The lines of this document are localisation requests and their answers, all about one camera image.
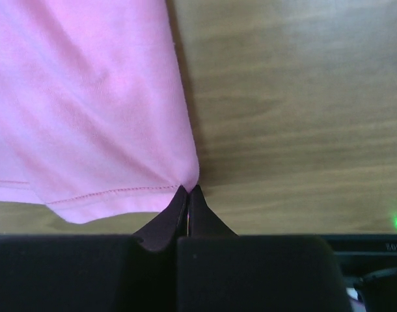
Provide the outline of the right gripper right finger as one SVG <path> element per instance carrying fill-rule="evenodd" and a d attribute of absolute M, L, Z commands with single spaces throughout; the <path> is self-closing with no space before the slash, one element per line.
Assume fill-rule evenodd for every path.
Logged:
<path fill-rule="evenodd" d="M 316 235 L 239 236 L 195 187 L 177 243 L 179 311 L 351 311 L 331 247 Z"/>

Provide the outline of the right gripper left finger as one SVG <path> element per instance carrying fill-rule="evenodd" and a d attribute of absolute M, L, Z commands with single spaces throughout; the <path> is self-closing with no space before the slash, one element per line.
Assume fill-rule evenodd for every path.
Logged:
<path fill-rule="evenodd" d="M 0 235 L 0 311 L 175 311 L 187 197 L 131 235 Z"/>

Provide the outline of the pink t shirt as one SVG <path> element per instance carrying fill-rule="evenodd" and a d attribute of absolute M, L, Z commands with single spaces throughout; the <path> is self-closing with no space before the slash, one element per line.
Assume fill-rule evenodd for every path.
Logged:
<path fill-rule="evenodd" d="M 198 163 L 164 1 L 0 1 L 0 201 L 160 212 Z"/>

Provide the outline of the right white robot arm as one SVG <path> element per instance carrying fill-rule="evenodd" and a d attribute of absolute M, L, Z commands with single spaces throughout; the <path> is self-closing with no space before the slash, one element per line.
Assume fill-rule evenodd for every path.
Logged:
<path fill-rule="evenodd" d="M 200 187 L 131 235 L 0 235 L 0 311 L 397 311 L 397 235 L 234 233 Z"/>

